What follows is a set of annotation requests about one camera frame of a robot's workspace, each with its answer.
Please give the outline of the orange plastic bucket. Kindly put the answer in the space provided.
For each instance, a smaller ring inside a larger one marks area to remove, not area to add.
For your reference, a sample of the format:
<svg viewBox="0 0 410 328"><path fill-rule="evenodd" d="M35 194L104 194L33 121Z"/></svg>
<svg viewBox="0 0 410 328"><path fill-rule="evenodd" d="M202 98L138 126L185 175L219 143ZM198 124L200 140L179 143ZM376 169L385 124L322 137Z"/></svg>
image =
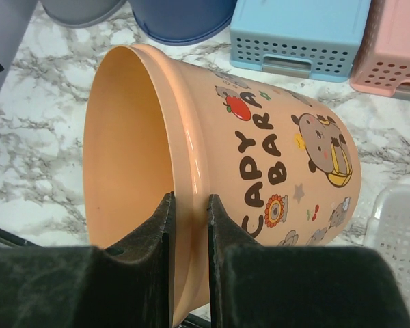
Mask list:
<svg viewBox="0 0 410 328"><path fill-rule="evenodd" d="M360 189L351 134L313 98L147 44L112 48L96 71L83 136L90 242L119 241L173 192L174 324L209 300L210 195L262 245L324 245Z"/></svg>

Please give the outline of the light blue perforated basket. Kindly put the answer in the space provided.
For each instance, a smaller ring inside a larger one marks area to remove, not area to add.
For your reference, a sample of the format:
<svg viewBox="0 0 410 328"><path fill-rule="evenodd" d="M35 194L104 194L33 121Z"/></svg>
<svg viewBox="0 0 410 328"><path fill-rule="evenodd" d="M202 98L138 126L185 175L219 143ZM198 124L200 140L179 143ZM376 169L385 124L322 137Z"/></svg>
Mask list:
<svg viewBox="0 0 410 328"><path fill-rule="evenodd" d="M363 40L370 1L238 1L230 23L237 68L341 83Z"/></svg>

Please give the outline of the grey-blue plastic bucket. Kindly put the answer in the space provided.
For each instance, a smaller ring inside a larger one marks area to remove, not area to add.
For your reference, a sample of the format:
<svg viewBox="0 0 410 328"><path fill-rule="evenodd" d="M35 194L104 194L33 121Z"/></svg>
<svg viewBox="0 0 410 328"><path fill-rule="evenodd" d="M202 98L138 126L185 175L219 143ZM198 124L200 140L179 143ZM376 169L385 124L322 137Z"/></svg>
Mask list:
<svg viewBox="0 0 410 328"><path fill-rule="evenodd" d="M86 28L97 25L115 14L125 0L41 0L46 14L57 24L67 28Z"/></svg>

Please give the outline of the pink perforated plastic basket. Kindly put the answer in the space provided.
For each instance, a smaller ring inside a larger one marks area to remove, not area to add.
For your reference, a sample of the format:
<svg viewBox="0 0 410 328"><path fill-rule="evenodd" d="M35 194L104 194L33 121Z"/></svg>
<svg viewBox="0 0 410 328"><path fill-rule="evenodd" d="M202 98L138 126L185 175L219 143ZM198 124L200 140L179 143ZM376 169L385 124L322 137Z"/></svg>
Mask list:
<svg viewBox="0 0 410 328"><path fill-rule="evenodd" d="M350 85L410 101L410 0L371 2Z"/></svg>

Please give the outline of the blue plastic bucket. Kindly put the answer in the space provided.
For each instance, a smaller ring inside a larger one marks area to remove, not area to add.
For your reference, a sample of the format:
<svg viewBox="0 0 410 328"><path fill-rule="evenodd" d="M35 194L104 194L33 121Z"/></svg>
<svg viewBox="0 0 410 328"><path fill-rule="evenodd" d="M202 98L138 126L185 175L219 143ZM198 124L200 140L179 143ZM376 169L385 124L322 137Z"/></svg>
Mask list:
<svg viewBox="0 0 410 328"><path fill-rule="evenodd" d="M162 44L184 46L207 40L232 19L234 0L132 0L141 30Z"/></svg>

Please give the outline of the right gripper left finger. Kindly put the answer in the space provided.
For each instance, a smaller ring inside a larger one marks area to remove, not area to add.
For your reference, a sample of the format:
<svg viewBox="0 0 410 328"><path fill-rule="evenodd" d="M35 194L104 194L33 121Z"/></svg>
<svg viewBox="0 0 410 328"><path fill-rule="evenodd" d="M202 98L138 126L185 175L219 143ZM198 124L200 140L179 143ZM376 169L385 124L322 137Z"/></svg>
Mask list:
<svg viewBox="0 0 410 328"><path fill-rule="evenodd" d="M41 247L0 229L0 327L171 327L176 201L108 248Z"/></svg>

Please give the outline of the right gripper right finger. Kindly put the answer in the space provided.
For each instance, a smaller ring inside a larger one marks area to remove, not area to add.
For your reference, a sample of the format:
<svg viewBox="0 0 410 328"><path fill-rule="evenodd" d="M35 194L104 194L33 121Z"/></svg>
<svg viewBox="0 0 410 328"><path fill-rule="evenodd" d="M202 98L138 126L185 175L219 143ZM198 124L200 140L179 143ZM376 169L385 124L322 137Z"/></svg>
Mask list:
<svg viewBox="0 0 410 328"><path fill-rule="evenodd" d="M217 195L207 214L213 327L410 327L394 274L377 251L263 246Z"/></svg>

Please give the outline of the white perforated plastic basket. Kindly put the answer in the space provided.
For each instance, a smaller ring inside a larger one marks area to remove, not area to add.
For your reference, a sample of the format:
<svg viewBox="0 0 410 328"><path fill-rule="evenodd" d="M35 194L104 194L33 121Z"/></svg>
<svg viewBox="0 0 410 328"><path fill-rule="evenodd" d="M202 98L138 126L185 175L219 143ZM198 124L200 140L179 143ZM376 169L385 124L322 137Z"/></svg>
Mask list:
<svg viewBox="0 0 410 328"><path fill-rule="evenodd" d="M363 244L390 265L410 313L410 184L392 184L380 192Z"/></svg>

